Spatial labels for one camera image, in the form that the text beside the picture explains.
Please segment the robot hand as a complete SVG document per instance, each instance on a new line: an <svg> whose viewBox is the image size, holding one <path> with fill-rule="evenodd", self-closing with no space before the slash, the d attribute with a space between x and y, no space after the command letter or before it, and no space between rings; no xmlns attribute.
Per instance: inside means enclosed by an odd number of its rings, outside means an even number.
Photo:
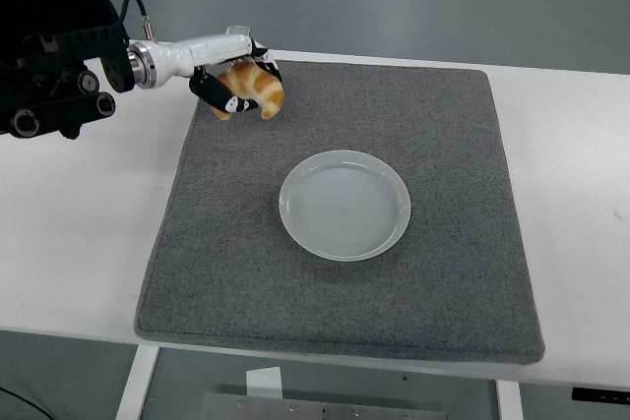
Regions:
<svg viewBox="0 0 630 420"><path fill-rule="evenodd" d="M284 105L283 80L268 48L244 33L224 33L178 42L138 42L141 64L137 85L163 86L173 77L189 80L189 89L220 120L258 109L264 120Z"/></svg>

